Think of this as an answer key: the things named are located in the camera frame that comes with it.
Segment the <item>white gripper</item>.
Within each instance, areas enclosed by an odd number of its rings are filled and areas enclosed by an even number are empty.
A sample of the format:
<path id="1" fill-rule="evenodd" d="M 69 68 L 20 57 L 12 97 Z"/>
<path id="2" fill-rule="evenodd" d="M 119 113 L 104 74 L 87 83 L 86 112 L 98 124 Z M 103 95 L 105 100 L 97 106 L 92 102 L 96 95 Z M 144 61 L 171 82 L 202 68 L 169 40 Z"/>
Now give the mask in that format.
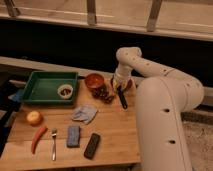
<path id="1" fill-rule="evenodd" d="M 128 85 L 128 81 L 126 79 L 117 77 L 117 76 L 113 76 L 112 79 L 112 86 L 114 90 L 117 90 L 121 105 L 123 107 L 123 109 L 127 109 L 128 105 L 127 105 L 127 101 L 125 99 L 125 96 L 123 94 L 122 90 L 125 90 L 127 88 Z"/>

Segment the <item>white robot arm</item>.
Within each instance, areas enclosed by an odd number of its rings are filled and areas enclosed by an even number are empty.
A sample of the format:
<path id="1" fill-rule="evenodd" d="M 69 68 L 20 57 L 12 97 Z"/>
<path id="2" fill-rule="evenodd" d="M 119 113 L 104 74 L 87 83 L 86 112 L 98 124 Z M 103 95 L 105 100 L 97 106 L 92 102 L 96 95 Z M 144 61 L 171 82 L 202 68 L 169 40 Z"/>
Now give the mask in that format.
<path id="1" fill-rule="evenodd" d="M 195 77 L 142 57 L 138 47 L 117 50 L 113 87 L 121 90 L 137 71 L 135 111 L 143 171 L 193 171 L 181 114 L 199 106 L 204 87 Z"/>

